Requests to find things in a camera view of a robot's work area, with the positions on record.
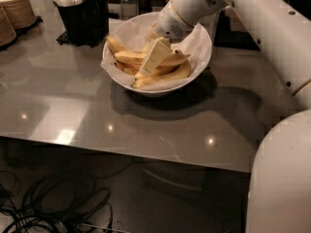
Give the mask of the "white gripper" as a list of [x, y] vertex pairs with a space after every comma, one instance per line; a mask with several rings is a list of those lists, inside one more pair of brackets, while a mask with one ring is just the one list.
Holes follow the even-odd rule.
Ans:
[[[175, 0], [169, 1], [159, 12], [155, 22], [155, 32], [170, 40], [184, 40], [193, 30], [194, 17], [191, 10]], [[171, 52], [170, 41], [157, 38], [144, 57], [139, 72], [148, 76]]]

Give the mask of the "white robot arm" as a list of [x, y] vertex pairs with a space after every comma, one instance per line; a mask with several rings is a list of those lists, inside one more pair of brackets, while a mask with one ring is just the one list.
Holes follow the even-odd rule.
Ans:
[[[310, 105], [311, 22], [283, 0], [170, 0], [149, 38], [184, 40], [201, 17], [230, 6], [288, 91]], [[257, 151], [246, 233], [311, 233], [311, 111], [274, 126]]]

